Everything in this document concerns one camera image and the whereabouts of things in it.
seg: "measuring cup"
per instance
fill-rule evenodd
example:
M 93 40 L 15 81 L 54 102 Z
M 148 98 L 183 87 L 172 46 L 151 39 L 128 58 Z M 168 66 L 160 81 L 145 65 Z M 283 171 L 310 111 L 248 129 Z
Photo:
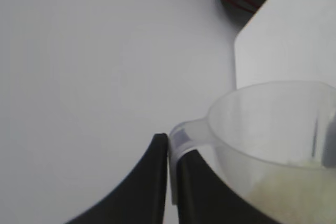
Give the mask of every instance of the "measuring cup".
M 336 209 L 335 113 L 336 89 L 321 82 L 265 83 L 219 98 L 206 117 L 170 133 L 173 201 L 178 160 L 209 144 L 218 176 L 263 213 L 284 224 L 336 223 L 328 212 Z

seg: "white powder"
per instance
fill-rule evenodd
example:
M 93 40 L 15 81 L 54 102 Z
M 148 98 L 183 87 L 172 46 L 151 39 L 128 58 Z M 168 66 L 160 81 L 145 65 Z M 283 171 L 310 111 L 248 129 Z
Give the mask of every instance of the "white powder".
M 326 169 L 280 168 L 266 175 L 247 200 L 283 224 L 336 224 L 336 175 Z

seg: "cup handle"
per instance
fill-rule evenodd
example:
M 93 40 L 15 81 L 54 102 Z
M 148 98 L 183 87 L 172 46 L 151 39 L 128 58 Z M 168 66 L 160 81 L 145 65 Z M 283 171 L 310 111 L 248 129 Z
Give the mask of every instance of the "cup handle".
M 186 153 L 203 145 L 217 146 L 219 141 L 209 130 L 206 119 L 178 124 L 169 134 L 169 167 L 172 202 L 177 204 L 177 163 Z

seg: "white board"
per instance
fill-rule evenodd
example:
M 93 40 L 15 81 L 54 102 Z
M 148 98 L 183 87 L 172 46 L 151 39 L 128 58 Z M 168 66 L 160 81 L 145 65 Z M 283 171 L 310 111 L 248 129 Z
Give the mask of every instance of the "white board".
M 267 0 L 235 41 L 237 87 L 318 80 L 336 87 L 336 0 Z

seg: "red wire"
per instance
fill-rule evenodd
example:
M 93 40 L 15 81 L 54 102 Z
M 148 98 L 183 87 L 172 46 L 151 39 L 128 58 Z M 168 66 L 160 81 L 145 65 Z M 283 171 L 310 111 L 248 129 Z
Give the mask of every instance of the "red wire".
M 244 10 L 244 11 L 246 11 L 246 12 L 249 12 L 249 13 L 252 13 L 252 14 L 255 13 L 255 11 L 250 10 L 250 9 L 248 9 L 248 8 L 245 8 L 245 7 L 241 6 L 241 5 L 239 5 L 238 3 L 234 2 L 233 0 L 224 0 L 224 1 L 229 2 L 230 4 L 236 6 L 236 7 L 239 8 L 239 9 L 242 9 L 242 10 Z
M 248 4 L 250 4 L 251 6 L 253 6 L 253 7 L 255 7 L 255 8 L 257 8 L 257 9 L 259 9 L 260 8 L 260 6 L 258 5 L 258 4 L 256 4 L 254 1 L 252 1 L 252 0 L 244 0 L 246 3 L 248 3 Z

